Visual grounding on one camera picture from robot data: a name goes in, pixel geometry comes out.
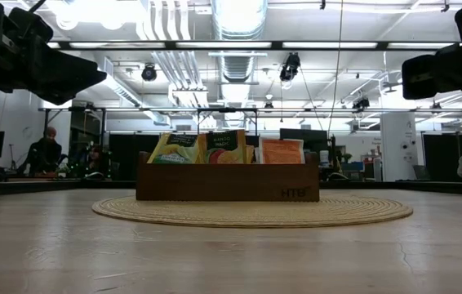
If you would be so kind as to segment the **white ceiling column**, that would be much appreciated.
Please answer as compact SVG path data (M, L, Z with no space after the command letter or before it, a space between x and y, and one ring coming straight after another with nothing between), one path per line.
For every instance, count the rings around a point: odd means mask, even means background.
M69 107L72 106L72 101L69 100L62 105L56 105L51 102L45 101L45 100L40 100L40 109L68 109Z

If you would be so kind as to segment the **silver ventilation duct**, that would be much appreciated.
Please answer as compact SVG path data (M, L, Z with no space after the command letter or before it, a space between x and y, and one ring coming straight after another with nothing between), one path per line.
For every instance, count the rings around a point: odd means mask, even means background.
M215 39L256 41L264 32L268 0L211 0ZM252 75L254 56L219 58L220 71L227 82L246 82Z

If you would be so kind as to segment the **dark partition panels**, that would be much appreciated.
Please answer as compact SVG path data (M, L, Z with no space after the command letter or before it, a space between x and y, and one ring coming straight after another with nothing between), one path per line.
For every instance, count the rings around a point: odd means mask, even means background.
M152 153L159 141L158 135L110 134L109 151L115 180L134 180L140 152Z
M424 135L424 163L432 180L462 182L457 175L462 134Z

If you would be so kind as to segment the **green and black tea packet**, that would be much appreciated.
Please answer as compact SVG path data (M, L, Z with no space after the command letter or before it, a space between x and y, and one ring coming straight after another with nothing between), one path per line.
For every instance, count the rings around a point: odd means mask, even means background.
M200 136L165 133L151 153L147 163L195 164L200 163Z

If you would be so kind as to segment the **plain orange tea packet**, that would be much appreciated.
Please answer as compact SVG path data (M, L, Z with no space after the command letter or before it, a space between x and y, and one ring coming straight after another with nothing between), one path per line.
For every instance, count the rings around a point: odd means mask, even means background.
M302 140L260 138L261 164L305 164Z

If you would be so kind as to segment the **white pillar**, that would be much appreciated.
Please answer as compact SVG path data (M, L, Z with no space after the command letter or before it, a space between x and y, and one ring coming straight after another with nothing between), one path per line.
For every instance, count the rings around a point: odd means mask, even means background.
M414 180L418 163L415 115L386 113L380 117L383 180Z

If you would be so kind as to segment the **black aluminium table frame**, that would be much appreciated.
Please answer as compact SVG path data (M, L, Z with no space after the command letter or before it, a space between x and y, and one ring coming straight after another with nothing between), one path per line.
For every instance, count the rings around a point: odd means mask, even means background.
M26 182L0 182L0 195L50 192L68 189L135 189L134 181L50 180ZM462 194L462 182L407 181L394 182L320 182L320 189L399 189Z

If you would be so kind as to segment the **black overhead crossbeam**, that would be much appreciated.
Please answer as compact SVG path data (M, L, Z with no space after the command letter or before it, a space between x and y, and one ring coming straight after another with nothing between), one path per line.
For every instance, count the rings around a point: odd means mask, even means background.
M461 42L328 41L57 41L62 51L437 51Z

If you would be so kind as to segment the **wooden tea caddy with handles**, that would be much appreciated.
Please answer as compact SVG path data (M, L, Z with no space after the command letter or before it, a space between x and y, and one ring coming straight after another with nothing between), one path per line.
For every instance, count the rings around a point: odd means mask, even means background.
M318 202L313 164L156 164L139 155L140 201Z

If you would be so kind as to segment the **round woven straw placemat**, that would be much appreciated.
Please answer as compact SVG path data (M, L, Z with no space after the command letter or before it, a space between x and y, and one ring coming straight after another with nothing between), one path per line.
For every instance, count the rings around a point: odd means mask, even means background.
M395 200L326 195L318 202L174 202L109 198L93 212L120 220L160 225L220 228L317 228L366 225L411 216L413 208Z

